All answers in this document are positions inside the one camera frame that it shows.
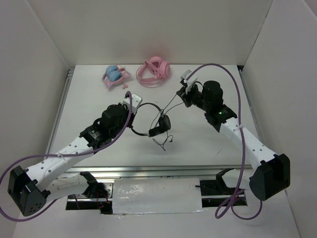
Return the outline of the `black wired headphones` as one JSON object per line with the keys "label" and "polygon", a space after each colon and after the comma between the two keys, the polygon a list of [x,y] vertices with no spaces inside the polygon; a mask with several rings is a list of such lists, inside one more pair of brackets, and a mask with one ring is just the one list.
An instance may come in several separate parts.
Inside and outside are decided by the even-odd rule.
{"label": "black wired headphones", "polygon": [[[162,109],[160,108],[157,104],[155,103],[150,103],[150,102],[146,102],[146,103],[142,103],[139,107],[142,106],[152,106],[155,107],[158,110],[158,114],[157,116],[153,119],[151,125],[150,125],[150,129],[147,133],[140,133],[138,131],[136,131],[133,128],[133,125],[131,125],[129,128],[132,130],[132,132],[138,136],[141,137],[148,137],[148,138],[152,138],[152,141],[158,145],[163,151],[166,151],[165,149],[165,144],[167,142],[172,142],[173,141],[173,135],[169,134],[168,132],[171,130],[171,121],[170,118],[168,116],[168,112],[170,110],[172,110],[173,108],[180,106],[182,103],[176,104],[174,106],[172,106],[171,108],[167,108],[175,99],[176,94],[172,97],[172,99],[167,103],[167,105]],[[158,142],[155,137],[161,134],[166,133],[166,139],[163,142]]]}

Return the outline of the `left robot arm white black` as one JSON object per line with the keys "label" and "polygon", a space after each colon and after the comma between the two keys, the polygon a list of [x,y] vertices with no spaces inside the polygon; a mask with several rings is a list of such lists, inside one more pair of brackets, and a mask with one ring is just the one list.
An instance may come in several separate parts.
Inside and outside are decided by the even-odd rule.
{"label": "left robot arm white black", "polygon": [[95,198],[108,196],[104,184],[90,172],[80,172],[72,177],[62,174],[79,162],[111,146],[128,128],[140,106],[140,99],[110,105],[102,116],[84,129],[69,145],[55,154],[44,154],[44,160],[23,169],[14,162],[9,173],[8,194],[24,216],[32,220],[44,213],[49,205],[69,195]]}

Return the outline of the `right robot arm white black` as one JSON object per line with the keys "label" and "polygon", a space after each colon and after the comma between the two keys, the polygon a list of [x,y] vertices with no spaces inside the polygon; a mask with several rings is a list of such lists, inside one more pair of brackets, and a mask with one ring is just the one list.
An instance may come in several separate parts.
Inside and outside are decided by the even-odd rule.
{"label": "right robot arm white black", "polygon": [[245,127],[239,126],[237,115],[223,103],[223,90],[216,81],[207,81],[202,90],[194,82],[181,81],[177,95],[186,107],[192,105],[205,112],[207,122],[238,147],[246,145],[246,159],[255,170],[250,177],[252,193],[266,201],[290,185],[290,159],[277,155],[262,144]]}

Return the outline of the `pink blue cat-ear headphones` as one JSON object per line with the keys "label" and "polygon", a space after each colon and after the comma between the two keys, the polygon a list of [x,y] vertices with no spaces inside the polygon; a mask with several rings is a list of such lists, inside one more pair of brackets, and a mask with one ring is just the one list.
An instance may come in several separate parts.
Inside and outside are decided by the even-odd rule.
{"label": "pink blue cat-ear headphones", "polygon": [[110,65],[106,68],[105,73],[102,76],[102,82],[106,88],[110,88],[116,85],[121,85],[122,89],[126,89],[128,85],[125,83],[126,79],[131,74],[121,65]]}

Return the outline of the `pink gaming headphones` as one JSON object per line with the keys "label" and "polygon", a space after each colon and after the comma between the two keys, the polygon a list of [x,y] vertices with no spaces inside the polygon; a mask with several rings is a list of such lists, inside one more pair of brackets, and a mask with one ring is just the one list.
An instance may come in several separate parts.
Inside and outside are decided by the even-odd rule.
{"label": "pink gaming headphones", "polygon": [[[152,75],[144,78],[143,75],[146,70]],[[161,86],[166,79],[171,75],[169,62],[163,60],[161,57],[154,56],[140,66],[136,72],[136,79],[140,85],[147,88],[156,88]]]}

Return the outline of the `white taped cover sheet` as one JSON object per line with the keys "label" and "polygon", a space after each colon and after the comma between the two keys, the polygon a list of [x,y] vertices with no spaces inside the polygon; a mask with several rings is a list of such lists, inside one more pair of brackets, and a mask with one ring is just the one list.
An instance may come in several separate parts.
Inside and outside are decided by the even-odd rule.
{"label": "white taped cover sheet", "polygon": [[203,211],[198,178],[116,179],[114,214],[177,214]]}

